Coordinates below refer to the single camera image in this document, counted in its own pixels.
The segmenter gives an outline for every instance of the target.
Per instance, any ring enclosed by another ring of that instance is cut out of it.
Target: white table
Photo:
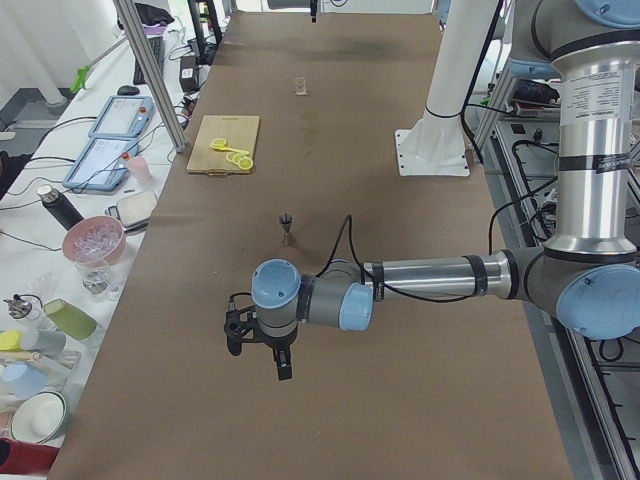
[[[179,45],[180,39],[179,32],[165,32],[165,57],[173,47]],[[164,79],[174,105],[178,105],[184,95],[178,82],[179,63],[179,61],[166,59],[164,64]],[[125,42],[94,67],[87,81],[87,89],[76,95],[58,123],[75,117],[97,116],[107,99],[116,94],[118,87],[131,84],[133,68],[133,53],[128,42]],[[139,87],[141,95],[151,96],[146,85]],[[161,123],[162,120],[156,110],[140,138]],[[54,130],[46,137],[34,157],[54,155],[77,158],[88,141],[87,134],[91,126],[92,122],[86,121],[72,123]],[[103,215],[106,207],[115,205],[118,200],[133,193],[152,188],[156,195],[160,195],[171,167],[171,159],[175,155],[171,140],[166,130],[160,127],[140,143],[140,148],[144,149],[142,155],[149,164],[153,184],[143,187],[135,178],[127,175],[120,186],[109,194],[66,193],[69,200],[85,218]],[[34,181],[34,179],[43,176],[61,181],[69,168],[71,167],[68,162],[59,160],[37,160],[28,164],[9,191],[20,192],[30,182],[33,181],[33,183],[24,194],[19,196],[6,195],[0,201],[0,229],[19,238],[52,248],[60,248],[66,231],[39,201],[24,208],[1,209],[38,200],[36,189],[38,186],[50,182],[44,179]],[[54,186],[56,185],[61,191],[64,190],[59,184],[54,184]],[[114,280],[126,280],[143,239],[144,231],[127,236],[126,249],[120,260],[112,266]],[[84,310],[98,323],[108,328],[117,302],[106,298],[96,300],[94,295],[82,287],[80,273],[61,251],[50,252],[0,235],[0,265],[0,296],[2,298],[10,298],[14,293],[27,293],[30,286],[37,284],[34,293],[40,295],[44,302],[62,298]],[[0,307],[0,330],[24,330],[25,327],[9,316],[6,305],[4,303],[2,305]],[[84,345],[69,337],[67,337],[66,349],[79,351],[82,355],[81,361],[64,390],[71,411],[73,411],[91,371],[95,353],[88,352]],[[59,446],[62,444],[63,438],[59,437],[48,444]],[[13,475],[0,475],[0,478],[4,477],[20,478]]]

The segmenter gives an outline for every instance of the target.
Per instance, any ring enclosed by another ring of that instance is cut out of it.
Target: computer mouse
[[[140,89],[133,85],[123,85],[118,89],[118,95],[137,95],[139,93]]]

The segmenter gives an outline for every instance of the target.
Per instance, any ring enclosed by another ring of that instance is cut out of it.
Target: keyboard
[[[149,46],[151,47],[153,56],[156,58],[156,62],[158,62],[160,74],[162,74],[164,68],[164,40],[162,39],[162,37],[147,37],[147,40],[149,41]],[[144,79],[144,74],[142,73],[140,64],[136,60],[136,66],[133,70],[133,84],[140,85],[143,83],[147,82]]]

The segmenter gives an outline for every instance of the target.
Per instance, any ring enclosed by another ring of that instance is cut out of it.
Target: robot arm
[[[331,263],[320,276],[269,260],[253,276],[255,305],[238,310],[230,299],[230,352],[265,343],[279,378],[291,378],[289,347],[298,323],[363,330],[374,301],[399,297],[446,303],[490,294],[528,301],[592,339],[640,326],[636,247],[624,235],[640,2],[519,0],[512,61],[535,70],[549,60],[563,91],[556,231],[544,247],[402,262],[354,258]]]

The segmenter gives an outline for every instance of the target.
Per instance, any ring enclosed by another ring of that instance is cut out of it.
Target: pink bowl
[[[62,253],[72,262],[106,260],[114,264],[126,245],[120,220],[109,216],[85,218],[76,223],[62,241]]]

